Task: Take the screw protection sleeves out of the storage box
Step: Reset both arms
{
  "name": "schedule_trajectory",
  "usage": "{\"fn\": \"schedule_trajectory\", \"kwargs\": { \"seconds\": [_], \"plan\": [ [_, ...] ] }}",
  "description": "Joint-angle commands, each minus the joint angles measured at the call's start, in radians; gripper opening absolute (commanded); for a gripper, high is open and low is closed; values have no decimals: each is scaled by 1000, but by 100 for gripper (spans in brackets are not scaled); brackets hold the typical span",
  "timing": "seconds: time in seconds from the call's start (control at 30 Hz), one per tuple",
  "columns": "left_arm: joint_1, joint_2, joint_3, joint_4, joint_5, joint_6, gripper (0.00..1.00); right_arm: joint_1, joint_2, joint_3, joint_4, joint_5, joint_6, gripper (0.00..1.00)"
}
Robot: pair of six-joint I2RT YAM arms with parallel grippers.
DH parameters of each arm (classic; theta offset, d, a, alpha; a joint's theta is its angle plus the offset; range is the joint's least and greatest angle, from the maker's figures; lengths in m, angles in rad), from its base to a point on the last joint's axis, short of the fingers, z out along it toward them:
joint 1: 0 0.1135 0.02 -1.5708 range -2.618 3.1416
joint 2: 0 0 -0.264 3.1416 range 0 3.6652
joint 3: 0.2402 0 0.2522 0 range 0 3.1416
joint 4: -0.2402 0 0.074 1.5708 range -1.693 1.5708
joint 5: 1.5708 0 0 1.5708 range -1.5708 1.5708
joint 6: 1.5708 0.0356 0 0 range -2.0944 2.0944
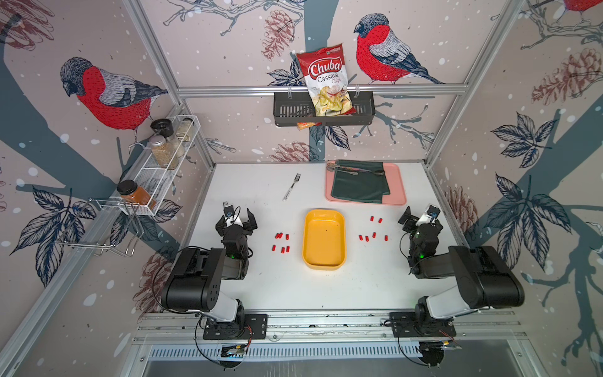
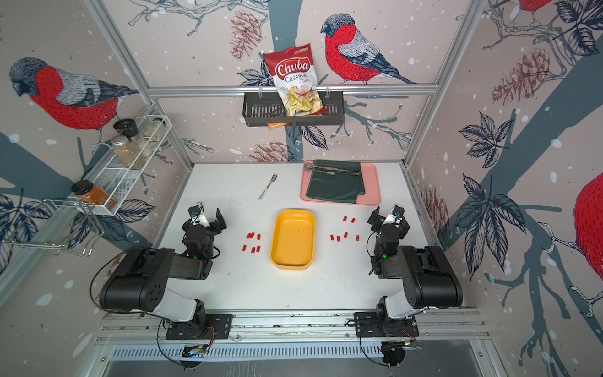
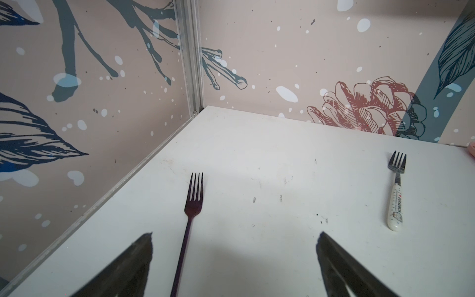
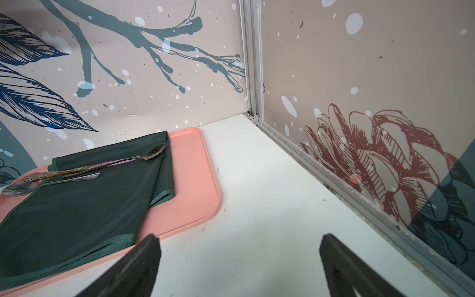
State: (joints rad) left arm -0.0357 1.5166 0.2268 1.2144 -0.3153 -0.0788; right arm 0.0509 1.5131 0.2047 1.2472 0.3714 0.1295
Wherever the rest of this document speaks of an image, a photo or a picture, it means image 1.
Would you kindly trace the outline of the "yellow plastic storage box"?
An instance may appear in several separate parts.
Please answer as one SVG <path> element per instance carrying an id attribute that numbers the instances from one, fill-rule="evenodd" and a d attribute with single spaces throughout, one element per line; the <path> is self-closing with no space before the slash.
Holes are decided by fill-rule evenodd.
<path id="1" fill-rule="evenodd" d="M 345 218 L 337 210 L 306 215 L 302 257 L 313 270 L 338 270 L 346 261 Z"/>

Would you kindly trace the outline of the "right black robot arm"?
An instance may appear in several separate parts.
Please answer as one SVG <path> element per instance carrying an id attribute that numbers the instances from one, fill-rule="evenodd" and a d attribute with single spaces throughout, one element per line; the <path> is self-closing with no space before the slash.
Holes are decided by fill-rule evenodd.
<path id="1" fill-rule="evenodd" d="M 417 302 L 418 325 L 441 324 L 479 309 L 522 306 L 524 288 L 495 248 L 450 246 L 446 253 L 437 253 L 439 235 L 444 229 L 438 219 L 440 213 L 439 207 L 430 205 L 418 217 L 407 207 L 398 220 L 409 240 L 403 256 L 411 275 L 427 280 L 455 279 L 455 286 Z"/>

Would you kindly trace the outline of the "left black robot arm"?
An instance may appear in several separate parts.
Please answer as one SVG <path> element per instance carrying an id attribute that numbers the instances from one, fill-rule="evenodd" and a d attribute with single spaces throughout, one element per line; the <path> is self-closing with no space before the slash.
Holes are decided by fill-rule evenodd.
<path id="1" fill-rule="evenodd" d="M 248 237 L 257 228 L 250 210 L 243 220 L 239 207 L 225 206 L 215 225 L 221 246 L 210 249 L 188 246 L 180 251 L 161 291 L 162 307 L 179 314 L 198 312 L 217 325 L 243 327 L 243 304 L 222 293 L 221 282 L 246 277 L 253 255 Z"/>

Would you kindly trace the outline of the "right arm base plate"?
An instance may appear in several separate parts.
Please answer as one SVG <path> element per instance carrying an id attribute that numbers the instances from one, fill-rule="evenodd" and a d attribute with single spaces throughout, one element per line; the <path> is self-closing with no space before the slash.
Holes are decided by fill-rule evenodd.
<path id="1" fill-rule="evenodd" d="M 431 317 L 419 320 L 416 313 L 410 310 L 390 312 L 384 325 L 392 328 L 396 338 L 454 338 L 456 336 L 452 320 L 436 320 Z"/>

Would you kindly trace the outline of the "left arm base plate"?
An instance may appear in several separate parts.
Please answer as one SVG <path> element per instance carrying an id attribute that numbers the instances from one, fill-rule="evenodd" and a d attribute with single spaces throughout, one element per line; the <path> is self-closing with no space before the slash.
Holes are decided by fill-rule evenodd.
<path id="1" fill-rule="evenodd" d="M 268 325 L 267 314 L 245 314 L 233 322 L 216 322 L 208 319 L 202 326 L 203 340 L 256 340 L 265 339 Z"/>

